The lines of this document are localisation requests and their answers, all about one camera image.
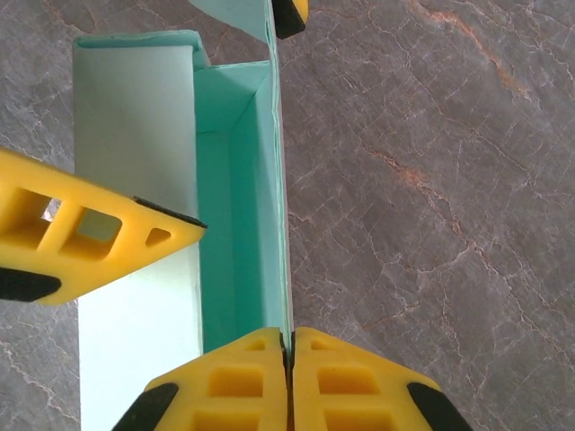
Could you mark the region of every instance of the clamp jaw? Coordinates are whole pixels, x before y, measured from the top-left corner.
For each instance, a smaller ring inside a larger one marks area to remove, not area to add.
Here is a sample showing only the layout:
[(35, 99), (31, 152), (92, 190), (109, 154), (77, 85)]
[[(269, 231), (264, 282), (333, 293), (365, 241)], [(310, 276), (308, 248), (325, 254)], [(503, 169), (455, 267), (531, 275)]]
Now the clamp jaw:
[(318, 330), (277, 328), (150, 382), (113, 431), (471, 431), (424, 375)]

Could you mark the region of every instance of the mint green box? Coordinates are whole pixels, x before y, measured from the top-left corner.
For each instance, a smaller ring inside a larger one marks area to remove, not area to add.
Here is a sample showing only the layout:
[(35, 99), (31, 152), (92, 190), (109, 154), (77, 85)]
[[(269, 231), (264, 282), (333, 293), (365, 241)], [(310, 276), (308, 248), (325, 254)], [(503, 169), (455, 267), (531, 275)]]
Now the mint green box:
[(80, 298), (83, 431), (111, 429), (151, 379), (253, 330), (280, 327), (289, 345), (270, 0), (192, 3), (268, 43), (270, 59), (211, 66), (194, 31), (75, 41), (76, 174), (209, 226), (199, 247)]

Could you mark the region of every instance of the rectangular hole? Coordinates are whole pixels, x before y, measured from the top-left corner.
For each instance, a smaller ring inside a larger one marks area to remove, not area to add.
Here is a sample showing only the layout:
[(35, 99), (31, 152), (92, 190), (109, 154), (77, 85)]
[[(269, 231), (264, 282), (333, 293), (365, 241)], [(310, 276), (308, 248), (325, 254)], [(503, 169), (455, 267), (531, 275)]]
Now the rectangular hole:
[(42, 214), (42, 220), (46, 220), (47, 222), (54, 221), (54, 216), (58, 212), (60, 205), (62, 205), (62, 201), (60, 199), (51, 199), (48, 203), (48, 206), (44, 210), (44, 214)]
[(395, 431), (389, 412), (376, 409), (328, 409), (327, 431)]
[(317, 382), (321, 394), (377, 394), (373, 373), (361, 366), (334, 365), (320, 368)]
[(13, 189), (0, 208), (0, 242), (36, 249), (49, 227), (43, 219), (51, 198), (27, 189)]
[(212, 372), (209, 397), (261, 397), (263, 371), (253, 366), (226, 366)]
[(62, 253), (79, 259), (104, 259), (110, 254), (121, 226), (117, 217), (86, 208)]
[(257, 411), (200, 410), (194, 415), (194, 431), (258, 431)]

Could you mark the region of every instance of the countertop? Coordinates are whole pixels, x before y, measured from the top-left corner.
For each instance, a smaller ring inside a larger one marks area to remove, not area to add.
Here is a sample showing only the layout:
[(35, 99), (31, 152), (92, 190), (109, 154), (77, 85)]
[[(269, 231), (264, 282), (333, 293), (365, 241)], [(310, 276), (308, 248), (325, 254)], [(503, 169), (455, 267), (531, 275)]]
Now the countertop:
[[(316, 0), (279, 43), (296, 325), (438, 381), (475, 430), (575, 429), (575, 3)], [(186, 0), (0, 0), (0, 145), (73, 169), (72, 39)], [(0, 303), (0, 427), (76, 431), (77, 311)]]

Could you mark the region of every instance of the marble surface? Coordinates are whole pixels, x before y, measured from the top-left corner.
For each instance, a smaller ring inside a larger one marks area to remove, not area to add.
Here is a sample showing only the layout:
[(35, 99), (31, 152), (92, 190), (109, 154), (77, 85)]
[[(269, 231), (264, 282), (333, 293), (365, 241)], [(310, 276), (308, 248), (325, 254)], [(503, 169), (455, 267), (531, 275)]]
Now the marble surface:
[[(71, 40), (185, 0), (0, 0), (0, 145), (71, 170)], [(437, 380), (475, 430), (575, 429), (575, 4), (316, 0), (279, 44), (294, 308)], [(77, 316), (0, 303), (0, 427), (79, 429)]]

